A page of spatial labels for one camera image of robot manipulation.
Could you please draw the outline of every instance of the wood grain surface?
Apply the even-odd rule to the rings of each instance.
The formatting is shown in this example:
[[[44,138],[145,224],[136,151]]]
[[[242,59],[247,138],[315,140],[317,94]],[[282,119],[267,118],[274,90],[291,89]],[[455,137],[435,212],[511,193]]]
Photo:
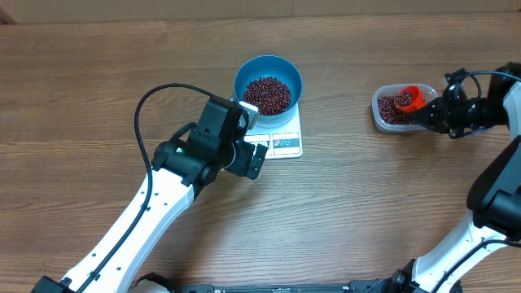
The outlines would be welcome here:
[[[521,0],[0,0],[17,24],[515,12]]]
[[[463,217],[466,193],[508,144],[506,127],[451,140],[380,133],[382,85],[494,69],[521,54],[518,13],[0,27],[0,291],[60,279],[101,239],[142,182],[133,114],[149,89],[197,85],[222,97],[257,55],[304,78],[304,155],[255,181],[222,173],[168,229],[138,276],[214,285],[385,278]],[[488,86],[488,78],[482,78]],[[469,94],[475,93],[468,86]],[[149,153],[205,97],[155,94],[142,109]],[[466,292],[519,292],[521,250],[464,279]]]

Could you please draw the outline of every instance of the red scoop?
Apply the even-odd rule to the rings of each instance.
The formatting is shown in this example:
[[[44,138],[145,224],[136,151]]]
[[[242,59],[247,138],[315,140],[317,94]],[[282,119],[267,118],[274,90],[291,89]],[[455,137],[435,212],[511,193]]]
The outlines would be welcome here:
[[[394,100],[394,107],[396,107],[396,109],[398,109],[404,113],[411,113],[411,112],[414,112],[422,107],[425,107],[425,105],[427,105],[427,103],[425,103],[425,101],[423,101],[422,91],[416,85],[407,86],[406,88],[404,88],[403,90],[400,91],[400,94],[403,93],[404,91],[410,92],[413,95],[413,100],[409,106],[405,106],[405,107],[398,107],[396,100]]]

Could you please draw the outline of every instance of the black cable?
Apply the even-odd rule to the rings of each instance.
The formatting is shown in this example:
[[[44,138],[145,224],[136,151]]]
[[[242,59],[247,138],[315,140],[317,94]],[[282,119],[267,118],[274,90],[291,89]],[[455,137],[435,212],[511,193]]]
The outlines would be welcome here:
[[[143,157],[143,160],[145,161],[145,167],[147,168],[147,196],[145,197],[145,201],[143,202],[141,209],[139,210],[137,216],[134,218],[134,221],[132,224],[130,224],[129,228],[125,231],[123,236],[121,236],[120,240],[116,243],[116,245],[108,252],[107,256],[99,263],[98,267],[90,272],[89,277],[83,282],[83,284],[78,288],[76,293],[82,293],[89,284],[92,283],[93,280],[96,279],[96,277],[99,275],[99,272],[103,269],[103,267],[108,263],[108,261],[116,254],[116,251],[121,247],[123,242],[129,237],[130,233],[132,233],[132,230],[134,230],[135,226],[138,224],[139,220],[141,219],[143,213],[148,208],[148,203],[150,202],[150,197],[152,194],[152,168],[150,166],[150,162],[148,160],[147,151],[145,150],[145,146],[143,145],[143,140],[141,139],[141,134],[139,133],[139,112],[141,111],[141,106],[145,103],[148,97],[150,97],[152,94],[154,94],[158,90],[167,89],[167,88],[186,88],[190,90],[198,91],[202,94],[206,94],[209,97],[212,97],[214,94],[202,90],[198,87],[195,87],[193,85],[185,85],[185,84],[178,84],[178,83],[172,83],[172,84],[166,84],[166,85],[160,85],[155,87],[152,90],[149,90],[148,93],[146,93],[141,100],[138,103],[138,106],[136,107],[136,112],[134,114],[134,132],[136,133],[136,139],[138,140],[139,150],[141,151],[141,155]]]
[[[436,284],[436,286],[432,290],[432,293],[436,293],[441,288],[443,283],[449,279],[450,275],[453,274],[456,271],[456,269],[458,269],[461,265],[463,265],[467,260],[469,260],[479,249],[486,248],[486,246],[489,244],[505,244],[505,245],[511,246],[511,247],[521,247],[521,243],[514,243],[509,240],[493,239],[493,240],[483,241],[478,246],[474,247],[471,251],[469,251],[469,253],[467,253],[463,258],[461,258],[449,271],[447,271],[443,275],[441,280],[438,282],[438,284]]]

